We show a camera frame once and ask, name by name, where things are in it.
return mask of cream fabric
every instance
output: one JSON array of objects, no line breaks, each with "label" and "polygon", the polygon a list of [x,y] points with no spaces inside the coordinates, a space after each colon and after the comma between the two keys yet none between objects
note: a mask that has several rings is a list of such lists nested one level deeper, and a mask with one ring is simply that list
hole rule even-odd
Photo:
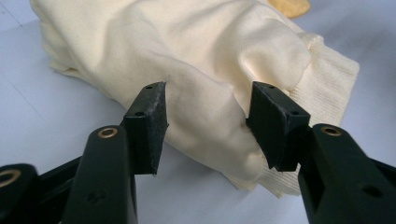
[{"label": "cream fabric", "polygon": [[31,3],[53,69],[126,108],[141,88],[166,81],[165,140],[240,189],[299,194],[296,173],[269,170],[245,123],[252,81],[278,86],[311,113],[311,124],[336,125],[359,69],[266,1]]}]

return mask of knit fabric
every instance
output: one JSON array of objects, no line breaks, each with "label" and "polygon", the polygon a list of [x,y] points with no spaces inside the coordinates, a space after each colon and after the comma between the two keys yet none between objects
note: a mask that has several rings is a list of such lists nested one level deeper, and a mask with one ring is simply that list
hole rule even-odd
[{"label": "knit fabric", "polygon": [[165,140],[240,189],[299,194],[297,173],[269,170],[245,123],[252,82],[279,87],[311,124],[337,125],[359,70],[263,0],[31,3],[54,70],[125,108],[144,86],[166,81]]}]

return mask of screw hole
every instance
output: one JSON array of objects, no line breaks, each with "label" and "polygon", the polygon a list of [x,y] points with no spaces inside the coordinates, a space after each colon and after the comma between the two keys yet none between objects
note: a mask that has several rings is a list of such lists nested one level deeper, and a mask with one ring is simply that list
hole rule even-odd
[{"label": "screw hole", "polygon": [[382,192],[378,188],[372,186],[372,185],[360,185],[359,186],[361,191],[363,191],[365,194],[370,195],[375,198],[381,198],[382,197]]},{"label": "screw hole", "polygon": [[110,138],[110,137],[113,137],[114,135],[116,135],[117,132],[118,132],[118,130],[115,128],[106,128],[106,129],[101,130],[99,132],[98,136],[101,138]]},{"label": "screw hole", "polygon": [[10,185],[21,175],[19,170],[5,170],[0,173],[0,188]]},{"label": "screw hole", "polygon": [[334,129],[333,127],[325,126],[325,127],[322,127],[321,130],[323,133],[326,133],[331,136],[340,136],[341,135],[341,132]]},{"label": "screw hole", "polygon": [[90,193],[87,196],[87,202],[91,205],[98,205],[106,198],[106,192],[102,189],[97,189],[96,191]]},{"label": "screw hole", "polygon": [[145,113],[143,113],[143,112],[136,112],[136,113],[134,113],[136,116],[138,116],[138,117],[142,117],[142,116],[144,116],[145,115]]}]

